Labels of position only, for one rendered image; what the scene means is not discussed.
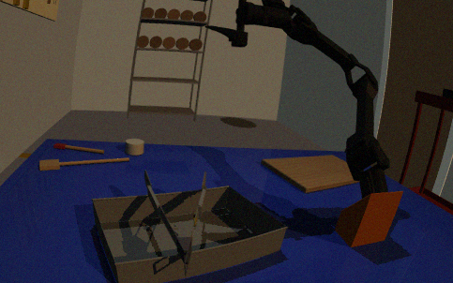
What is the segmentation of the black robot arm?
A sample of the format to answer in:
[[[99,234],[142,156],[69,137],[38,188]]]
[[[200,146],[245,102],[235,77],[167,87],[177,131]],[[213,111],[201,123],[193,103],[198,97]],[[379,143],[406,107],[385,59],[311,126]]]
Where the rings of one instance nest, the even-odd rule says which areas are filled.
[[[272,21],[267,27],[281,28],[291,39],[319,49],[343,69],[348,87],[357,99],[355,133],[347,138],[345,149],[348,168],[353,179],[360,181],[362,199],[370,193],[388,193],[384,170],[390,168],[389,159],[373,136],[373,100],[378,94],[378,82],[370,69],[319,32],[315,23],[299,7],[286,7],[282,0],[262,2],[272,11]],[[294,13],[296,15],[292,19]],[[366,73],[354,83],[351,70],[355,66],[364,69]],[[376,161],[375,166],[365,170]]]

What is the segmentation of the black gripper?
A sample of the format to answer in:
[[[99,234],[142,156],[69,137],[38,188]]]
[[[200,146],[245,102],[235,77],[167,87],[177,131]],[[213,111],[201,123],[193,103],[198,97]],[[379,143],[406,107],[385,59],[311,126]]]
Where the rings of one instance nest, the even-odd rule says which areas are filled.
[[[206,28],[222,33],[224,36],[228,37],[229,41],[232,42],[232,46],[245,48],[248,45],[248,32],[244,32],[244,23],[269,26],[272,21],[272,11],[270,7],[247,4],[246,2],[247,0],[239,0],[236,30],[214,25],[206,26]]]

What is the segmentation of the short grey cylinder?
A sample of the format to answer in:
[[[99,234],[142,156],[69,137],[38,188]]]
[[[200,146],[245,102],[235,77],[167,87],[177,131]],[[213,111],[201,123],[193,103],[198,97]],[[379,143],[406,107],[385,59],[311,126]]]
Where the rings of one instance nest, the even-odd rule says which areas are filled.
[[[138,156],[144,153],[143,151],[143,140],[140,139],[127,139],[126,140],[126,151],[128,155]]]

